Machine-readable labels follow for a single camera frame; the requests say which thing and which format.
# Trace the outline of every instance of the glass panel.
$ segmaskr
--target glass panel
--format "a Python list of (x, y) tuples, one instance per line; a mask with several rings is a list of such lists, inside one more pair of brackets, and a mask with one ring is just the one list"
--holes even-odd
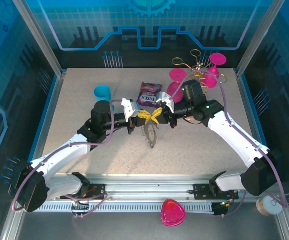
[(13, 2), (0, 1), (0, 234), (12, 201), (12, 161), (29, 158), (53, 77)]
[(280, 174), (289, 185), (289, 0), (286, 0), (245, 71), (264, 137), (283, 154)]
[(190, 51), (235, 68), (272, 0), (27, 0), (63, 68), (172, 67)]

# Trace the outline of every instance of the blue cup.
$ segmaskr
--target blue cup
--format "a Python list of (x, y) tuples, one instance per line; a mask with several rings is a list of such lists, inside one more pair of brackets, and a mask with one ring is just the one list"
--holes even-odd
[(99, 85), (94, 89), (94, 95), (98, 101), (111, 101), (111, 90), (107, 85)]

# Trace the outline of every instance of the pink plastic object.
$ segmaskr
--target pink plastic object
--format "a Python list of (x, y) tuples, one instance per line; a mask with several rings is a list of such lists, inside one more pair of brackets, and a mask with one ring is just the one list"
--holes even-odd
[(187, 73), (181, 68), (174, 68), (170, 71), (169, 76), (174, 82), (181, 83), (187, 76)]
[[(214, 66), (210, 67), (208, 71), (212, 72), (219, 78), (219, 70), (217, 69), (217, 65), (224, 65), (227, 62), (227, 58), (221, 53), (213, 53), (210, 55), (210, 61), (214, 64)], [(213, 89), (217, 86), (217, 80), (211, 76), (210, 74), (206, 73), (204, 75), (205, 79), (202, 80), (204, 84), (208, 86), (209, 89)]]
[[(173, 82), (169, 85), (166, 93), (169, 94), (170, 96), (174, 95), (176, 90), (178, 89), (180, 83), (179, 82)], [(173, 101), (175, 104), (180, 103), (181, 100), (184, 98), (184, 92), (180, 89), (176, 95), (173, 97)]]
[(186, 210), (179, 202), (172, 199), (164, 202), (161, 211), (161, 219), (164, 225), (175, 227), (182, 224), (186, 218)]
[(210, 61), (215, 65), (224, 65), (227, 62), (227, 58), (221, 53), (213, 53), (210, 55)]

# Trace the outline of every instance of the purple snack bag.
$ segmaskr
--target purple snack bag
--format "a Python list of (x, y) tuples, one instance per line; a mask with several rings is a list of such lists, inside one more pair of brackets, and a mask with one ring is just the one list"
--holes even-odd
[(137, 103), (145, 107), (160, 107), (160, 104), (156, 103), (156, 100), (157, 94), (161, 92), (162, 88), (161, 84), (142, 82)]

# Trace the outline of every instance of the beige countertop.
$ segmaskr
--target beige countertop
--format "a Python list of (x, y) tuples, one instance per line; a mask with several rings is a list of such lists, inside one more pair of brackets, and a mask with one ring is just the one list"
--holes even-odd
[[(170, 68), (73, 68), (68, 69), (55, 109), (43, 154), (66, 141), (91, 117), (97, 102), (94, 89), (100, 84), (111, 88), (112, 99), (139, 96), (141, 83), (162, 84), (167, 91)], [(233, 69), (220, 69), (228, 82), (223, 84), (227, 106), (233, 119), (251, 134), (246, 111)], [(220, 88), (209, 89), (207, 99), (223, 104)], [(115, 113), (123, 107), (116, 105)], [(82, 174), (168, 174), (215, 175), (222, 171), (246, 169), (236, 152), (216, 133), (204, 125), (183, 120), (171, 129), (159, 125), (157, 144), (150, 149), (140, 128), (128, 135), (127, 129), (114, 133), (105, 147), (97, 147), (66, 166), (61, 173)]]

